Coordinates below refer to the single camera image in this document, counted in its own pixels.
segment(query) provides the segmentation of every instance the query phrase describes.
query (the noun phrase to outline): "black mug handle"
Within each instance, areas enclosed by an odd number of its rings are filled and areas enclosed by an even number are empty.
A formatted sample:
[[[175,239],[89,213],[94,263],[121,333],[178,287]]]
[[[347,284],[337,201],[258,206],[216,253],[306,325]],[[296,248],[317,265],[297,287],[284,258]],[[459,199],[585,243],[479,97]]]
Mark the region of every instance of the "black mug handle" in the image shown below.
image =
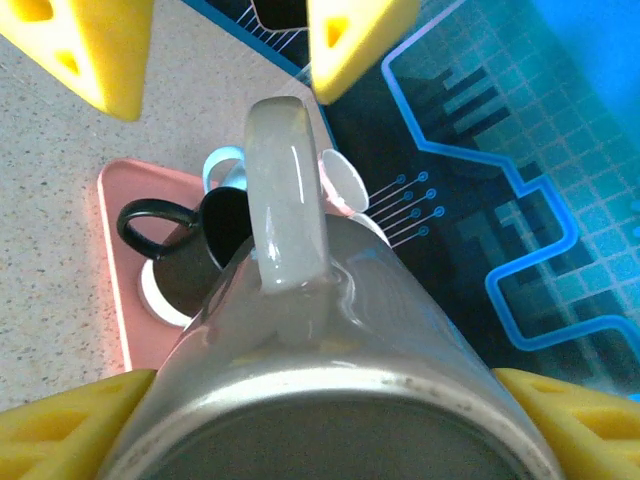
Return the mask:
[[[197,222],[196,212],[167,200],[142,198],[128,203],[118,215],[118,235],[136,252],[152,260],[170,255],[177,245],[161,245],[142,235],[131,226],[131,221],[139,217],[162,218],[186,228],[192,228]]]

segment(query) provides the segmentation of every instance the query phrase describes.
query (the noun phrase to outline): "pink tray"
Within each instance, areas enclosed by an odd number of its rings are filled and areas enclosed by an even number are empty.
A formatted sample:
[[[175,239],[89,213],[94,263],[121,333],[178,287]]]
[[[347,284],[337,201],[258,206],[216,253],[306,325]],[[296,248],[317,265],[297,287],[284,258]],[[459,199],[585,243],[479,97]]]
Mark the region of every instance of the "pink tray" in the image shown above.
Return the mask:
[[[194,207],[204,195],[202,180],[131,158],[117,159],[100,173],[98,195],[125,369],[157,369],[182,330],[154,319],[143,306],[138,296],[138,275],[145,257],[120,239],[116,220],[122,207],[138,198],[162,198]],[[175,225],[140,219],[136,228],[161,242]]]

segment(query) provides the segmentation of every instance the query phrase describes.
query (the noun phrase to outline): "silver mug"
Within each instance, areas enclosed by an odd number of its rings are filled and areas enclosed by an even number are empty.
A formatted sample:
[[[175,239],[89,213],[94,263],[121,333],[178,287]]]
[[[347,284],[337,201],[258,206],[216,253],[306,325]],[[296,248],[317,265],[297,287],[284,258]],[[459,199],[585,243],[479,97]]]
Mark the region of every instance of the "silver mug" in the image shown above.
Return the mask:
[[[325,216],[306,109],[250,111],[254,236],[100,478],[562,479],[544,438],[393,251]]]

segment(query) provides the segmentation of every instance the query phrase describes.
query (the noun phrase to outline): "yellow foam wedge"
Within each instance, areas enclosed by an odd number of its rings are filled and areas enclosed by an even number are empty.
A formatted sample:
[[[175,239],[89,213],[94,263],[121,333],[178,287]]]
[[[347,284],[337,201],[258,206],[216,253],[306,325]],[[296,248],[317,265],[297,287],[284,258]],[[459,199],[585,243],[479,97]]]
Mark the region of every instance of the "yellow foam wedge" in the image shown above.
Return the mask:
[[[640,479],[640,404],[533,373],[494,372],[545,436],[568,480]]]
[[[0,35],[85,101],[140,117],[153,0],[0,0]]]
[[[311,81],[338,99],[415,23],[420,0],[307,0]]]
[[[134,370],[0,413],[0,480],[94,478],[154,376]]]

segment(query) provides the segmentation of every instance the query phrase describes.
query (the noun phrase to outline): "white countertop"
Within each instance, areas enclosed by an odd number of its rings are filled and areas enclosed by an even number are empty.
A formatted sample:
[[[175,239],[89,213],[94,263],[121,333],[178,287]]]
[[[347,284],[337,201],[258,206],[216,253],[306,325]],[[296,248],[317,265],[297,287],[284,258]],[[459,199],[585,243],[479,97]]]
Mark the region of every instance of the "white countertop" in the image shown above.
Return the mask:
[[[198,175],[255,101],[301,91],[179,0],[156,1],[146,81],[141,120],[118,122],[0,37],[0,411],[123,371],[100,170],[131,156]]]

